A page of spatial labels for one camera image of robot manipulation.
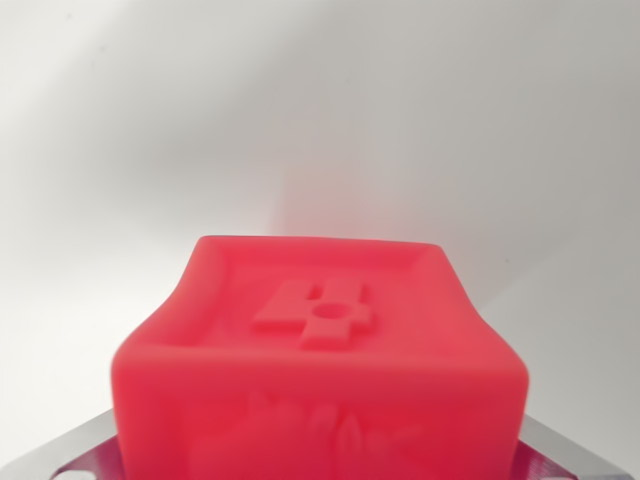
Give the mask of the black-padded silver gripper right finger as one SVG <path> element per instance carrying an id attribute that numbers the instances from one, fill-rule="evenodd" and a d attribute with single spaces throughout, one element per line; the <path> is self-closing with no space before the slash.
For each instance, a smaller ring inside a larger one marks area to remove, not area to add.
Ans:
<path id="1" fill-rule="evenodd" d="M 628 473 L 543 423 L 526 416 L 513 463 L 514 479 L 627 479 Z"/>

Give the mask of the black-padded silver gripper left finger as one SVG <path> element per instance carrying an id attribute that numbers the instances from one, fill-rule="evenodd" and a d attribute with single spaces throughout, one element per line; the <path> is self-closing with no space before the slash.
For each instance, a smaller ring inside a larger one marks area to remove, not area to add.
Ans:
<path id="1" fill-rule="evenodd" d="M 12 462 L 13 479 L 123 479 L 114 414 L 108 410 Z"/>

